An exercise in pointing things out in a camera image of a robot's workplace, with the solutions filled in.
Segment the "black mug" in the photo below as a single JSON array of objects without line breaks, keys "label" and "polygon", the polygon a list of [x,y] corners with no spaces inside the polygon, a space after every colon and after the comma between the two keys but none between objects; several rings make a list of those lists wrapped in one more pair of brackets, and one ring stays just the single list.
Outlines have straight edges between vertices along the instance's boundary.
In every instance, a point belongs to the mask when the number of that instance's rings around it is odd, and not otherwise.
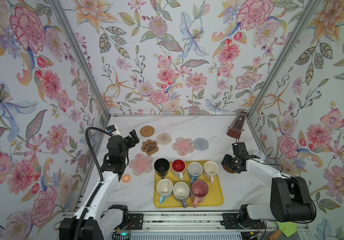
[{"label": "black mug", "polygon": [[156,175],[161,177],[161,179],[164,179],[169,172],[170,162],[164,158],[157,159],[154,163],[154,169]]}]

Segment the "small orange ball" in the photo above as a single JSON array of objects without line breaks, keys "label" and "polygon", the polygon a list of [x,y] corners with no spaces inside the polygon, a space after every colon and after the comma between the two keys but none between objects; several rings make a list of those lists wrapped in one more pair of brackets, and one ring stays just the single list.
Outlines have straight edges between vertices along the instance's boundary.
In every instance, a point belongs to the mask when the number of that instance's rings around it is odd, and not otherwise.
[{"label": "small orange ball", "polygon": [[123,175],[122,176],[122,182],[124,183],[124,184],[128,184],[128,183],[130,183],[130,181],[131,181],[131,176],[129,175],[129,174],[125,174],[125,175]]}]

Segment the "red interior white mug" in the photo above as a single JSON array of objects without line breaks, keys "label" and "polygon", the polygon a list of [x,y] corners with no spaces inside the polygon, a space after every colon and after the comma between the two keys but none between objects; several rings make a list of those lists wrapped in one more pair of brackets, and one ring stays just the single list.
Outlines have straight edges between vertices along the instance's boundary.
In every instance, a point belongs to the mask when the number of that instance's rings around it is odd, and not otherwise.
[{"label": "red interior white mug", "polygon": [[184,174],[186,172],[186,163],[183,160],[176,159],[171,164],[172,174],[180,181],[184,180]]}]

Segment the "brown wooden metronome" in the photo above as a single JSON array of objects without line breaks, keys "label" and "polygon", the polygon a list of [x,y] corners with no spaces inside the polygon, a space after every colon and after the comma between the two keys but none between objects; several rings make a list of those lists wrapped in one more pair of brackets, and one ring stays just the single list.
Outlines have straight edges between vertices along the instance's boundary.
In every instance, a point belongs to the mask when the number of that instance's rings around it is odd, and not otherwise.
[{"label": "brown wooden metronome", "polygon": [[247,112],[241,111],[238,113],[232,124],[229,126],[227,135],[234,139],[239,140],[244,129],[244,123],[246,120]]}]

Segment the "pale pink flower coaster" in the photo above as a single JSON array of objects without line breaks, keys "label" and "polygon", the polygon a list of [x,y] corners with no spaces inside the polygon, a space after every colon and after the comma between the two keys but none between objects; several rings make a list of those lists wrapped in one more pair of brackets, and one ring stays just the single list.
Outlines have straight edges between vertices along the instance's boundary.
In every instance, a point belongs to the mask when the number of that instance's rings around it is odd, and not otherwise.
[{"label": "pale pink flower coaster", "polygon": [[153,169],[153,158],[148,155],[137,154],[133,160],[130,160],[129,167],[133,170],[135,176],[149,173]]}]

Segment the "grey round coaster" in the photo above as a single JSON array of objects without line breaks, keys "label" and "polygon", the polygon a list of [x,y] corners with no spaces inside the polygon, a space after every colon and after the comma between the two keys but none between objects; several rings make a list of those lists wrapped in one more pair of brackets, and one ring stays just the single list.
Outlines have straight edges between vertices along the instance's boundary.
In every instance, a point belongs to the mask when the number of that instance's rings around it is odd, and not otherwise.
[{"label": "grey round coaster", "polygon": [[193,146],[198,151],[205,151],[209,148],[209,142],[204,138],[197,138],[193,141]]}]

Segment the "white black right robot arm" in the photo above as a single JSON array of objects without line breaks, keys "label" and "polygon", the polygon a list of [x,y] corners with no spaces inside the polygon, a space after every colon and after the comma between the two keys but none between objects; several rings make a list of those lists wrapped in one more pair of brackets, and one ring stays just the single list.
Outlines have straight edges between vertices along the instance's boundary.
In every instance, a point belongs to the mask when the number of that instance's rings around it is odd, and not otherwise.
[{"label": "white black right robot arm", "polygon": [[253,174],[271,190],[269,202],[240,207],[237,216],[239,224],[257,221],[309,224],[315,220],[315,203],[302,177],[285,174],[282,165],[266,162],[266,155],[259,150],[248,152],[244,142],[232,144],[232,150],[232,155],[224,156],[221,162],[223,168],[232,174]]}]

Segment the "yellow tray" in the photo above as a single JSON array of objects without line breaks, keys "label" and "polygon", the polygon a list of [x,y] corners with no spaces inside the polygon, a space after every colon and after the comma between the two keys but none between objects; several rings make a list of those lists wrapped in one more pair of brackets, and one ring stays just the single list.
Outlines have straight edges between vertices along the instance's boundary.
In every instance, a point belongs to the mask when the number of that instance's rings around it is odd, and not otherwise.
[{"label": "yellow tray", "polygon": [[[201,176],[199,177],[199,180],[203,180],[205,183],[207,183],[208,185],[208,195],[201,201],[198,203],[197,207],[214,207],[214,206],[220,206],[223,204],[224,202],[224,197],[222,194],[222,189],[221,189],[221,185],[219,182],[219,178],[218,175],[214,176],[214,182],[211,183],[210,179],[207,178],[204,173],[204,165],[207,161],[198,161],[199,164],[201,164],[201,166],[203,167],[203,173],[201,174]],[[183,182],[185,182],[189,187],[190,185],[190,177],[188,175],[188,172],[186,170],[186,172],[183,175]],[[173,173],[171,172],[171,169],[169,171],[169,173],[167,174],[167,176],[165,177],[166,179],[169,179],[173,185],[176,184],[177,182],[179,182],[179,178],[175,177],[173,175]],[[167,209],[167,208],[183,208],[182,202],[178,201],[174,194],[172,193],[172,195],[165,199],[164,202],[162,204],[160,204],[160,198],[161,195],[159,194],[159,192],[157,191],[157,185],[159,183],[159,181],[161,181],[161,177],[158,176],[157,174],[155,174],[155,183],[154,183],[154,205],[157,208],[162,208],[162,209]],[[191,197],[188,197],[186,199],[186,204],[187,204],[187,208],[192,208],[193,207],[193,201]]]}]

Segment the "green silicone spatula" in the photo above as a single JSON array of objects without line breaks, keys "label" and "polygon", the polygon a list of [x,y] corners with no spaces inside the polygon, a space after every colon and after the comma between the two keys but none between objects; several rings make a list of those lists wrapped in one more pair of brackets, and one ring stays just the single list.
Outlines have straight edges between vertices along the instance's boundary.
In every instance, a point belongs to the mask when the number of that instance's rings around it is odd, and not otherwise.
[{"label": "green silicone spatula", "polygon": [[297,231],[297,224],[293,222],[277,222],[278,229],[272,233],[268,240],[277,240],[281,235],[292,236]]}]

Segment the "woven rattan round coaster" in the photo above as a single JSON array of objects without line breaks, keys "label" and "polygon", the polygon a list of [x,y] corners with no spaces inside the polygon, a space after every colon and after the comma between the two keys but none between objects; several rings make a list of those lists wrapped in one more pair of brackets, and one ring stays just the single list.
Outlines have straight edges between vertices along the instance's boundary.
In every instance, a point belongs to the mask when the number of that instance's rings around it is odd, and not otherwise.
[{"label": "woven rattan round coaster", "polygon": [[141,136],[148,138],[155,133],[155,129],[152,126],[144,126],[140,130]]}]

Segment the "brown wooden round coaster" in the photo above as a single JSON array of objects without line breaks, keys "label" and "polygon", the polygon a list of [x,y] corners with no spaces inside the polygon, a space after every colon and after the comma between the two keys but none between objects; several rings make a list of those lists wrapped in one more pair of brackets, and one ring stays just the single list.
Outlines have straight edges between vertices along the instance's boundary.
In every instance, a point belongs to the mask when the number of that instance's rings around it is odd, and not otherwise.
[{"label": "brown wooden round coaster", "polygon": [[226,172],[228,172],[228,173],[230,173],[230,174],[234,174],[235,173],[235,171],[233,171],[231,168],[229,168],[228,166],[226,166],[226,165],[224,165],[224,164],[222,164],[222,166],[223,166],[223,168],[224,168],[224,170],[226,171]]}]

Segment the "cork paw print coaster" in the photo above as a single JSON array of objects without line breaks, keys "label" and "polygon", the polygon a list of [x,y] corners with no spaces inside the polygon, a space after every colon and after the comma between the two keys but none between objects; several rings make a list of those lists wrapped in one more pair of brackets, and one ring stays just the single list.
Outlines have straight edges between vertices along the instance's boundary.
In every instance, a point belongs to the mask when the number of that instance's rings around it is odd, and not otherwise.
[{"label": "cork paw print coaster", "polygon": [[158,142],[153,140],[147,140],[142,143],[141,150],[146,155],[151,156],[159,151]]}]

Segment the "white ceramic lidded jar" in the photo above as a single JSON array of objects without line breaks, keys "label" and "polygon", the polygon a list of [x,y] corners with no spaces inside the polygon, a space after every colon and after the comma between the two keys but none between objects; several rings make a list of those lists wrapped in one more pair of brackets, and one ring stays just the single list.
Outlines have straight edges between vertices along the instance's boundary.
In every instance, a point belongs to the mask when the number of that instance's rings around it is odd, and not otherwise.
[{"label": "white ceramic lidded jar", "polygon": [[258,156],[262,160],[266,159],[266,155],[262,151],[256,151],[255,155]]}]

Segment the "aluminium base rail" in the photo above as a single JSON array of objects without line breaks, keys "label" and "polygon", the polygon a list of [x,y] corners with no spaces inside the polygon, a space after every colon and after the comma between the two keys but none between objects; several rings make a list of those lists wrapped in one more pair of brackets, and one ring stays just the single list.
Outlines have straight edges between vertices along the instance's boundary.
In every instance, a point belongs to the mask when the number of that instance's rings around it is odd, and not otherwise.
[{"label": "aluminium base rail", "polygon": [[279,228],[276,221],[238,222],[235,211],[129,212],[124,227],[109,227],[108,233],[135,232],[259,232],[271,234]]}]

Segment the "white embroidered round coaster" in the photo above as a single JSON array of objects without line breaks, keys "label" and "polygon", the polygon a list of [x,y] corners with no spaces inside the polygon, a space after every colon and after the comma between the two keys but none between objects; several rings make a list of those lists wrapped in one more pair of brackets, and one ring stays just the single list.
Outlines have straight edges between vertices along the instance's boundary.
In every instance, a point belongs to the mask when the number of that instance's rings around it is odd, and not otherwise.
[{"label": "white embroidered round coaster", "polygon": [[157,142],[160,144],[160,145],[168,145],[172,140],[172,137],[170,134],[168,133],[160,133],[158,136],[157,136]]}]

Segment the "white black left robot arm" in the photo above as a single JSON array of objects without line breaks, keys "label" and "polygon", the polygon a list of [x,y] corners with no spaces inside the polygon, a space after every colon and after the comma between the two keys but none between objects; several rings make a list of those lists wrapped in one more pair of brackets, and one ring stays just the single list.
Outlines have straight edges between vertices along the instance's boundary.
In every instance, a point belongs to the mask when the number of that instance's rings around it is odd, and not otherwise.
[{"label": "white black left robot arm", "polygon": [[[92,147],[89,135],[91,130],[109,136],[108,153],[105,154],[102,164],[99,164]],[[62,220],[59,238],[61,240],[111,240],[117,231],[129,227],[130,217],[127,206],[108,206],[108,198],[129,165],[129,150],[140,140],[135,130],[123,137],[116,125],[108,126],[105,130],[88,127],[85,130],[85,137],[99,180],[81,208],[71,218]]]}]

